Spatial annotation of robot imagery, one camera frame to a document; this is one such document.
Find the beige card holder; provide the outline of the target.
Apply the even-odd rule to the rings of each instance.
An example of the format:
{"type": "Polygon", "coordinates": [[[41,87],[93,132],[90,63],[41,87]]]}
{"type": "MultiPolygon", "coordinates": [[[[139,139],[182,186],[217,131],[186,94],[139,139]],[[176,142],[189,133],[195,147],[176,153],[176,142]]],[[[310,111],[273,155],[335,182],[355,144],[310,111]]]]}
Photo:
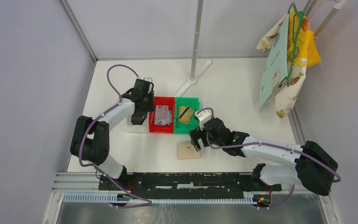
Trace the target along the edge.
{"type": "Polygon", "coordinates": [[[181,142],[177,145],[178,160],[192,160],[200,159],[200,151],[196,151],[195,147],[190,142],[181,142]]]}

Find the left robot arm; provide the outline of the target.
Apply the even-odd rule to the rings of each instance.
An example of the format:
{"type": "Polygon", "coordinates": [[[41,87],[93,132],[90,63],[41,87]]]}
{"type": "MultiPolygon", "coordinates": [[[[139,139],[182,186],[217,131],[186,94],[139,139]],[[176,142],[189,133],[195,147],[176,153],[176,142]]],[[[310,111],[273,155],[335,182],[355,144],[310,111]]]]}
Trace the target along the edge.
{"type": "Polygon", "coordinates": [[[151,78],[136,79],[134,87],[122,94],[106,111],[94,117],[80,116],[75,125],[70,153],[80,164],[94,166],[110,176],[110,184],[123,190],[128,184],[124,165],[110,154],[110,131],[132,115],[154,111],[154,84],[151,78]]]}

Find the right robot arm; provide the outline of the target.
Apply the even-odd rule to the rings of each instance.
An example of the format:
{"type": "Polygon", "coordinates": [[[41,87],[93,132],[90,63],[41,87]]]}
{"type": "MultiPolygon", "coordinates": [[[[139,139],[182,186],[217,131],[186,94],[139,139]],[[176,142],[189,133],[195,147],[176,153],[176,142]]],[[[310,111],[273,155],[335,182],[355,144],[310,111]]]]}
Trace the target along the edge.
{"type": "Polygon", "coordinates": [[[250,178],[255,190],[275,184],[302,185],[308,191],[328,196],[334,183],[342,180],[338,163],[316,142],[290,145],[231,131],[219,118],[212,118],[189,132],[197,151],[202,147],[221,149],[231,156],[259,158],[273,165],[258,164],[250,178]]]}

